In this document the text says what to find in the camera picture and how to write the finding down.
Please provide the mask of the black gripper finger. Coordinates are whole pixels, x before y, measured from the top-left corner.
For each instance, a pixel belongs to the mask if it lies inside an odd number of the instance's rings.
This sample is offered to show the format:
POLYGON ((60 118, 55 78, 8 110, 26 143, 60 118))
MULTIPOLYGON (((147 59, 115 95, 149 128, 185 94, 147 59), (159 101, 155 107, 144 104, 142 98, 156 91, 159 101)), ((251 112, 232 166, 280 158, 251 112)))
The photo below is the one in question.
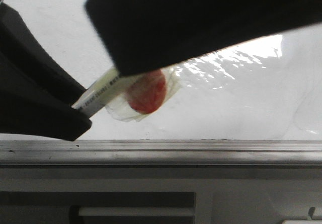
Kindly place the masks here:
POLYGON ((321 0, 87 0, 124 76, 321 22, 321 0))
POLYGON ((92 125, 72 108, 84 92, 1 3, 1 133, 74 141, 92 125))

